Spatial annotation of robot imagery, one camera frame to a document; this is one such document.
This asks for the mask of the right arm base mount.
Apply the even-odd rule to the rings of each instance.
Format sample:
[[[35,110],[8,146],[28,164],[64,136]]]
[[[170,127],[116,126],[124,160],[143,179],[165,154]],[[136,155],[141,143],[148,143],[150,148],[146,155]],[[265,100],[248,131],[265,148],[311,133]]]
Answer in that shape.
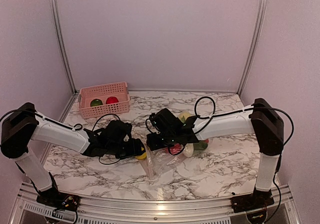
[[[230,200],[234,213],[266,208],[269,205],[273,205],[275,202],[271,189],[268,191],[261,191],[257,190],[256,187],[254,187],[253,192],[249,194],[234,195]]]

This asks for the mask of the yellow fake pear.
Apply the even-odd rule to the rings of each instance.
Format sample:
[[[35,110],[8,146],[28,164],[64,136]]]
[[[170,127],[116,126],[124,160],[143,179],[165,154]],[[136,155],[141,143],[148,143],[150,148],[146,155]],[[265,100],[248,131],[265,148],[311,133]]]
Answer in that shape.
[[[142,150],[142,151],[141,151],[140,155],[138,155],[138,156],[135,157],[135,158],[138,159],[138,160],[144,160],[144,159],[146,159],[146,157],[147,157],[147,153],[146,153],[145,148],[142,147],[141,150]]]

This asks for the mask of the green fake vegetable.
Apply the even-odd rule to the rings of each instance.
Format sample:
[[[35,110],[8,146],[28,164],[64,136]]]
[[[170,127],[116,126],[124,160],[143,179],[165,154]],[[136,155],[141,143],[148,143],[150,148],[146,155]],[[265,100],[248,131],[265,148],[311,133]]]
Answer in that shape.
[[[90,107],[95,107],[95,106],[100,106],[100,105],[103,105],[103,101],[101,99],[93,99],[91,102],[90,102]]]

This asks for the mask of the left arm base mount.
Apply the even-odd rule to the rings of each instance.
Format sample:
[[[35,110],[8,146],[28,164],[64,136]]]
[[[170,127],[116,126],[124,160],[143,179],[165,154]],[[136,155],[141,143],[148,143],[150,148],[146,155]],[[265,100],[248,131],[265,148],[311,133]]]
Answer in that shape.
[[[79,196],[75,194],[69,194],[65,192],[60,192],[54,177],[49,173],[52,181],[52,186],[50,189],[45,191],[40,191],[37,189],[35,184],[32,182],[34,189],[37,192],[37,202],[51,206],[57,210],[69,210],[76,212],[79,206]]]

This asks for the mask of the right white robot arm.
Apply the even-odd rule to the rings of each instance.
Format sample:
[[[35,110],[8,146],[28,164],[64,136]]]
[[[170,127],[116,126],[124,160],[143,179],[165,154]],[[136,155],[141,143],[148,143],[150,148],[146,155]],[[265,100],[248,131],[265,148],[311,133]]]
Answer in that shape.
[[[156,129],[146,136],[146,144],[151,151],[170,149],[175,144],[186,146],[221,136],[254,135],[259,146],[260,162],[255,191],[248,196],[247,202],[251,207],[258,208],[267,200],[267,192],[272,187],[284,148],[284,122],[265,99],[258,98],[250,106],[208,117],[195,113],[185,121],[164,108],[152,113],[148,121]]]

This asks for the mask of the clear zip top bag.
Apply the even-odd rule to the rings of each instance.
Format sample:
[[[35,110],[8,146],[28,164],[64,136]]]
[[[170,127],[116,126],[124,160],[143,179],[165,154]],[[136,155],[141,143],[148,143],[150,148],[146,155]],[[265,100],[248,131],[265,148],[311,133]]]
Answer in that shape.
[[[150,180],[158,179],[162,174],[177,169],[178,165],[187,159],[183,154],[173,156],[167,149],[150,151],[146,145],[146,135],[144,132],[136,132],[133,138],[140,139],[143,143],[145,153],[136,156],[147,177]]]

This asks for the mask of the white fake cabbage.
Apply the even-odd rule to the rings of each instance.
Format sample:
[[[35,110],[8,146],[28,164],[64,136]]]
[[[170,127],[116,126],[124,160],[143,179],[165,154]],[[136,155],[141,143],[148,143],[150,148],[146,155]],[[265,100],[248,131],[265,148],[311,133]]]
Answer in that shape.
[[[184,149],[183,149],[183,152],[182,154],[185,156],[185,157],[192,157],[194,153],[194,145],[193,143],[188,143],[185,145]]]

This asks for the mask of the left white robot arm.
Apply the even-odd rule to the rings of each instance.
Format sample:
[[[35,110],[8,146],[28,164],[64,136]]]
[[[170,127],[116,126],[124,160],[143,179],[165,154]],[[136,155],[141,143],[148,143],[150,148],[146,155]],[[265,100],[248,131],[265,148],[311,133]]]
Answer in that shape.
[[[14,160],[37,192],[52,206],[61,205],[63,195],[53,176],[29,150],[30,141],[52,143],[87,157],[112,155],[116,161],[141,156],[145,152],[142,141],[132,137],[132,125],[119,118],[110,121],[106,127],[89,130],[80,124],[67,126],[50,119],[34,107],[27,102],[0,118],[0,150],[5,157]]]

